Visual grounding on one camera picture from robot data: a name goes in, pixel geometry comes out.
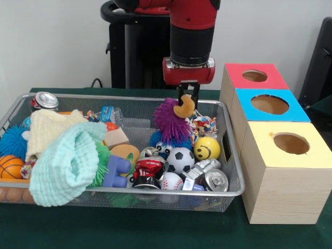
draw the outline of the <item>orange ball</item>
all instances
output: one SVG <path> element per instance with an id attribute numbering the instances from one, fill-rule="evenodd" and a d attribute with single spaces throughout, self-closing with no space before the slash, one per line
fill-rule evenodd
<path id="1" fill-rule="evenodd" d="M 32 195 L 29 192 L 29 189 L 25 189 L 23 192 L 23 201 L 25 203 L 35 203 L 35 201 L 33 200 Z"/>
<path id="2" fill-rule="evenodd" d="M 7 201 L 17 203 L 20 202 L 23 195 L 23 188 L 10 188 L 7 192 Z"/>
<path id="3" fill-rule="evenodd" d="M 119 127 L 116 124 L 112 123 L 112 122 L 106 122 L 105 124 L 106 124 L 106 127 L 107 127 L 107 131 L 113 131 L 113 130 L 119 129 Z"/>
<path id="4" fill-rule="evenodd" d="M 22 179 L 21 168 L 23 165 L 22 159 L 16 156 L 0 157 L 0 178 Z"/>

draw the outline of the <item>wire mesh basket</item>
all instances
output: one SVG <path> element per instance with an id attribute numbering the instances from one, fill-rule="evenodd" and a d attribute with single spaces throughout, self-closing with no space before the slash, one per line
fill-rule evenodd
<path id="1" fill-rule="evenodd" d="M 69 112 L 78 109 L 98 112 L 105 105 L 121 108 L 124 116 L 123 130 L 132 145 L 139 150 L 149 145 L 149 139 L 155 132 L 153 122 L 155 109 L 164 99 L 130 98 L 115 96 L 55 94 L 59 100 L 59 111 Z M 30 100 L 34 94 L 19 97 L 0 121 L 2 136 L 6 129 L 22 124 L 30 116 Z M 79 197 L 69 202 L 71 206 L 94 206 L 114 208 L 139 208 L 187 211 L 224 212 L 235 196 L 244 191 L 244 180 L 233 131 L 226 106 L 218 101 L 201 100 L 198 111 L 204 116 L 216 117 L 218 141 L 222 147 L 219 161 L 222 171 L 227 175 L 227 192 L 150 190 L 133 188 L 87 188 Z M 28 183 L 5 183 L 0 181 L 0 202 L 33 203 L 27 195 Z"/>

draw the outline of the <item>stacked wooden boxes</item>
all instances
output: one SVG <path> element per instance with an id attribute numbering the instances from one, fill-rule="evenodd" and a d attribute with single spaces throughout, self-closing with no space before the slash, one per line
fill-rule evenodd
<path id="1" fill-rule="evenodd" d="M 251 224 L 315 224 L 332 189 L 332 152 L 272 64 L 226 64 L 226 103 Z"/>

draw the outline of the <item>red box top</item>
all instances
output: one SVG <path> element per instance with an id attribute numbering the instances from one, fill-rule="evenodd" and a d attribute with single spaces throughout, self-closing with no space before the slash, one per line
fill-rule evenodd
<path id="1" fill-rule="evenodd" d="M 234 88 L 289 89 L 274 64 L 225 65 Z"/>

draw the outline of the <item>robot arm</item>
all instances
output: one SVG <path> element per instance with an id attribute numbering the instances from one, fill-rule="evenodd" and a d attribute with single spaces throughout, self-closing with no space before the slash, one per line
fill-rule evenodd
<path id="1" fill-rule="evenodd" d="M 209 84 L 215 72 L 210 58 L 214 25 L 220 0 L 114 0 L 119 8 L 166 7 L 170 12 L 170 58 L 163 59 L 164 80 L 179 86 L 180 97 L 188 85 L 194 86 L 197 102 L 201 84 Z"/>

